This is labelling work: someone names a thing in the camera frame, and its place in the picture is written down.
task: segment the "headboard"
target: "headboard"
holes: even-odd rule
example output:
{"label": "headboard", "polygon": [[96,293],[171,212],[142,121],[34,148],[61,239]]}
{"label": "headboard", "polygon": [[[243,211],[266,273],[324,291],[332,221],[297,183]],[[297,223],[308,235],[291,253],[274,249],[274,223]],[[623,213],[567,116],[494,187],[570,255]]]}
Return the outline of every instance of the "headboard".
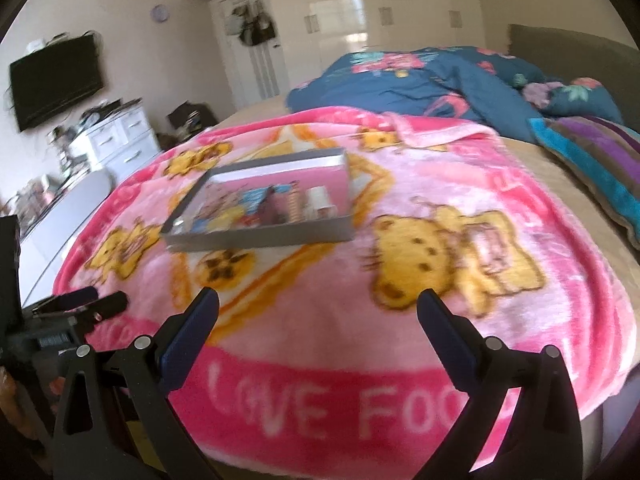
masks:
{"label": "headboard", "polygon": [[640,132],[640,51],[617,41],[560,28],[510,25],[509,53],[569,82],[600,81],[618,104],[625,125]]}

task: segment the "open shallow box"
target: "open shallow box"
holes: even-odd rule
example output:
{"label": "open shallow box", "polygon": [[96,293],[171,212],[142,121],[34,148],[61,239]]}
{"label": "open shallow box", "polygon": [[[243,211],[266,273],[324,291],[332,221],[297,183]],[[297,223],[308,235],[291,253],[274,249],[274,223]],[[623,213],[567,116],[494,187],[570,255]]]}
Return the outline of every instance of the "open shallow box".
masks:
{"label": "open shallow box", "polygon": [[172,252],[353,239],[350,176],[341,148],[212,168],[162,226]]}

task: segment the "beige bed sheet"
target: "beige bed sheet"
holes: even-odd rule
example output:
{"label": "beige bed sheet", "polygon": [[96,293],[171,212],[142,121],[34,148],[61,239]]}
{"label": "beige bed sheet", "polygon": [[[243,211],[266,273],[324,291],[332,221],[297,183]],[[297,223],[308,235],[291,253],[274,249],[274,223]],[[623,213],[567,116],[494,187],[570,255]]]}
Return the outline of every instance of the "beige bed sheet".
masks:
{"label": "beige bed sheet", "polygon": [[[284,97],[274,97],[236,112],[222,121],[217,128],[263,121],[289,113]],[[580,219],[594,243],[609,261],[618,279],[626,288],[636,314],[636,326],[640,326],[640,265],[638,253],[625,240],[619,226],[605,215],[600,206],[586,193],[586,187],[576,180],[545,150],[520,140],[503,139],[508,149],[529,168]],[[633,364],[640,363],[640,345],[636,344]],[[602,408],[582,422],[582,439],[585,475],[600,461],[602,447]],[[246,478],[246,473],[235,470],[235,478]],[[252,478],[267,478],[256,475]]]}

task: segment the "black screen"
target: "black screen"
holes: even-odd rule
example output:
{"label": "black screen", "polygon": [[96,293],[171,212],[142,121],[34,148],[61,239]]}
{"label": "black screen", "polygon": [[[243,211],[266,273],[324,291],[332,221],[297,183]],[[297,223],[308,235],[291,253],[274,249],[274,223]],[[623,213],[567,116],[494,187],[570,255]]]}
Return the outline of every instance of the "black screen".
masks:
{"label": "black screen", "polygon": [[11,64],[11,90],[20,131],[33,128],[103,86],[93,36],[43,48]]}

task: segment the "purple stripe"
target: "purple stripe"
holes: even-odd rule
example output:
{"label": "purple stripe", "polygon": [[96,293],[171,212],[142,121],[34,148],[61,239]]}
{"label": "purple stripe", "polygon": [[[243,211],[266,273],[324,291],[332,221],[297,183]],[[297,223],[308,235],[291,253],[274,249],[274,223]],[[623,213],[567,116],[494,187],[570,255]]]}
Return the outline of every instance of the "purple stripe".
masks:
{"label": "purple stripe", "polygon": [[613,161],[618,163],[636,182],[640,182],[640,163],[633,160],[624,148],[617,142],[606,137],[596,126],[584,124],[569,118],[562,118],[558,123],[569,128],[574,134],[590,140],[595,146],[600,148]]}
{"label": "purple stripe", "polygon": [[609,130],[614,131],[620,137],[626,140],[626,143],[631,146],[636,152],[640,153],[640,142],[635,140],[632,136],[630,136],[623,128],[620,128],[616,123],[611,123],[599,117],[589,116],[588,120],[593,121],[594,123],[602,124],[602,126],[607,127]]}

